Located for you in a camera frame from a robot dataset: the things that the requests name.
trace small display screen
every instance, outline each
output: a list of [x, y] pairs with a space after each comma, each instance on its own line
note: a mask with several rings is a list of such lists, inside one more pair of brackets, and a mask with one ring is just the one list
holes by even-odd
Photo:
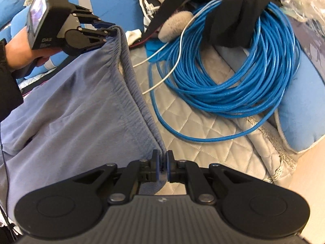
[[34, 33], [36, 33], [37, 27], [44, 16], [46, 8], [45, 0], [34, 0], [30, 7], [30, 17]]

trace person's hand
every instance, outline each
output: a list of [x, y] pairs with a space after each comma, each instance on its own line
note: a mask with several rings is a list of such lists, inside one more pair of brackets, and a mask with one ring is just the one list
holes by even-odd
[[19, 33], [15, 35], [5, 46], [7, 63], [9, 67], [14, 70], [21, 69], [32, 63], [34, 59], [40, 57], [41, 58], [38, 60], [37, 66], [41, 66], [48, 61], [50, 56], [60, 51], [60, 48], [31, 50], [28, 43], [26, 27], [20, 30]]

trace blue cloth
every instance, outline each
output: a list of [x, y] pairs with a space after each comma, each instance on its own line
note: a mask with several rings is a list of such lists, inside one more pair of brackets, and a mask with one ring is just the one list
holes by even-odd
[[24, 1], [25, 0], [0, 0], [0, 29], [9, 23], [17, 13], [24, 9]]
[[[129, 59], [125, 34], [81, 55], [1, 123], [10, 176], [8, 214], [30, 191], [86, 172], [108, 162], [125, 167], [151, 158], [165, 145], [145, 103]], [[124, 78], [118, 64], [124, 68]], [[146, 187], [155, 193], [165, 182]], [[0, 166], [0, 202], [7, 190]]]

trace person's arm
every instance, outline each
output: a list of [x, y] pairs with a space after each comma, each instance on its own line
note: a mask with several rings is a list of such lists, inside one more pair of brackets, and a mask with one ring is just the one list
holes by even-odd
[[11, 72], [23, 68], [39, 57], [42, 58], [37, 65], [41, 66], [59, 51], [61, 50], [58, 48], [31, 50], [26, 28], [15, 35], [8, 44], [5, 40], [0, 41], [0, 122], [23, 103], [21, 92]]

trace white cable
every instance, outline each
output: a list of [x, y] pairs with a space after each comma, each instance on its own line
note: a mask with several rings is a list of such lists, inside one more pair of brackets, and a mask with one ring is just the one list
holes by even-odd
[[210, 1], [209, 3], [207, 3], [200, 11], [198, 11], [195, 16], [192, 17], [192, 19], [187, 23], [187, 25], [184, 27], [182, 33], [181, 33], [181, 37], [179, 39], [179, 53], [178, 53], [178, 58], [177, 58], [177, 61], [175, 63], [175, 65], [173, 66], [173, 68], [170, 70], [170, 72], [160, 81], [158, 82], [156, 85], [154, 85], [153, 87], [151, 87], [150, 89], [148, 89], [147, 91], [143, 92], [142, 94], [145, 95], [147, 94], [148, 92], [152, 91], [153, 89], [155, 89], [156, 87], [158, 87], [159, 85], [161, 85], [172, 73], [173, 71], [176, 69], [180, 59], [181, 59], [181, 55], [182, 55], [182, 40], [183, 40], [183, 35], [184, 35], [184, 32], [185, 30], [189, 27], [189, 25], [192, 23], [192, 21], [197, 18], [199, 15], [201, 15], [207, 8], [211, 7], [212, 4], [214, 2], [216, 2], [217, 0], [212, 0]]
[[145, 62], [147, 62], [148, 60], [150, 60], [151, 58], [155, 57], [155, 56], [156, 56], [160, 51], [162, 51], [162, 50], [163, 50], [167, 45], [168, 45], [168, 42], [167, 42], [165, 45], [163, 45], [160, 49], [158, 49], [154, 54], [152, 54], [149, 58], [146, 58], [144, 61], [141, 61], [140, 63], [135, 64], [135, 65], [133, 66], [133, 68], [138, 67], [138, 66], [140, 66], [141, 64], [144, 64]]

